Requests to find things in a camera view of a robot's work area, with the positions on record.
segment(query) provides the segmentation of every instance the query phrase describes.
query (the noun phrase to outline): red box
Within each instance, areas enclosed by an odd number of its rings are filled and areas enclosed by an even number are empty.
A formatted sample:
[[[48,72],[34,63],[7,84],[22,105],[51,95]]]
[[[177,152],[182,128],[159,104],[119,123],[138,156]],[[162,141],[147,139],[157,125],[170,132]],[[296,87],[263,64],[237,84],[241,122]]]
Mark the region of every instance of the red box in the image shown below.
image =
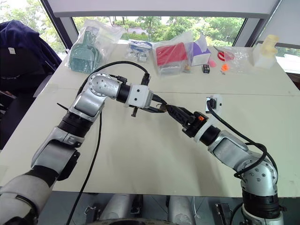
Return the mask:
[[[176,45],[162,46],[156,49],[157,65],[162,66],[170,62],[188,60],[183,42]]]

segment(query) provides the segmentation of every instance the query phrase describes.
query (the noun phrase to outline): window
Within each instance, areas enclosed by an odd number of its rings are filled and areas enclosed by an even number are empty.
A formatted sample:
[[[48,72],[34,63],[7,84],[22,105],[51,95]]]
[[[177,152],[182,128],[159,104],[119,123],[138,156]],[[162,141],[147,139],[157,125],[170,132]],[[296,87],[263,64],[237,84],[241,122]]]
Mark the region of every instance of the window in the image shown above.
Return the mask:
[[[278,64],[286,73],[300,74],[300,49],[276,47]]]
[[[86,19],[95,19],[112,26],[122,26],[127,31],[121,39],[164,41],[192,30],[194,40],[200,32],[206,36],[208,45],[233,45],[244,18],[233,17],[191,17],[191,16],[97,16],[73,17],[78,30],[83,27]]]
[[[66,56],[65,47],[39,0],[2,0],[0,23],[19,20],[39,32],[40,37],[58,54]]]

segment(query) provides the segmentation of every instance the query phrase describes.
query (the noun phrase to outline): green brush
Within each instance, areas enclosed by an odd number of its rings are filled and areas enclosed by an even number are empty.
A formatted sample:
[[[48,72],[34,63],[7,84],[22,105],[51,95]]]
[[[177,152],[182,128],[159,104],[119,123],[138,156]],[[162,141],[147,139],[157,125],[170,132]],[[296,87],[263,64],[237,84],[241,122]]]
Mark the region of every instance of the green brush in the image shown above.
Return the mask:
[[[93,46],[95,35],[85,31],[82,44],[75,44],[70,53],[69,67],[76,72],[89,74],[97,67],[99,51]]]

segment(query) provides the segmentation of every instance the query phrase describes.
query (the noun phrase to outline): floor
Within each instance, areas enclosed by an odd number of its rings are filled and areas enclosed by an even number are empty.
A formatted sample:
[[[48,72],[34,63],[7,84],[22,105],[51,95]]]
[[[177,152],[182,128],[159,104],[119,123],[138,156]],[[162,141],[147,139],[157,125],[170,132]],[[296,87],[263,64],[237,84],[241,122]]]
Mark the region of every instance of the floor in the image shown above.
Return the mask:
[[[84,211],[86,207],[93,206],[94,203],[106,205],[111,196],[112,194],[83,194],[77,205],[71,224],[85,224],[86,217]],[[38,225],[64,225],[76,197],[77,193],[54,191],[40,215]],[[167,220],[165,198],[166,196],[164,195],[144,195],[141,216],[143,218]],[[189,200],[193,208],[192,197],[189,197]],[[240,202],[240,198],[195,197],[195,208],[199,216],[199,218],[196,217],[196,224],[215,224],[213,213],[216,215],[216,203],[228,203],[229,207],[233,209]],[[288,211],[284,213],[285,224],[300,225],[297,208],[300,205],[300,198],[282,198],[280,199],[280,204],[288,208]],[[240,221],[242,221],[242,215],[238,211],[233,224],[238,225]]]

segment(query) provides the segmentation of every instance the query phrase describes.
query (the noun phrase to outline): white table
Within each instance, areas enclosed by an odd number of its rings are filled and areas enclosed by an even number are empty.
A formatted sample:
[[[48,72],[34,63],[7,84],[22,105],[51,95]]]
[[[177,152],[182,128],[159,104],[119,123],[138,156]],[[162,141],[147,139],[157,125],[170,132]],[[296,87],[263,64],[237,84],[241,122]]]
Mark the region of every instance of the white table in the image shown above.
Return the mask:
[[[122,45],[117,47],[112,61],[122,59],[122,49]],[[279,169],[279,196],[300,196],[300,92],[278,64],[264,73],[266,77],[256,76],[259,82],[247,75],[224,76],[217,68],[203,75],[200,67],[195,67],[192,74],[164,79],[158,78],[150,65],[148,69],[152,90],[168,103],[192,112],[205,111],[208,93],[222,94],[222,117],[243,134],[264,143],[274,157]],[[129,65],[107,71],[133,83],[139,83],[143,75]],[[1,170],[4,174],[0,185],[30,169],[32,155],[66,113],[56,103],[70,106],[84,78],[63,65],[59,67],[0,153],[0,176]],[[107,100],[100,149],[85,192],[241,197],[234,171],[215,159],[206,146],[188,138],[168,114],[139,110],[133,118],[131,113],[132,108]],[[81,156],[71,176],[57,182],[54,190],[79,191],[97,135],[98,121],[79,148]]]

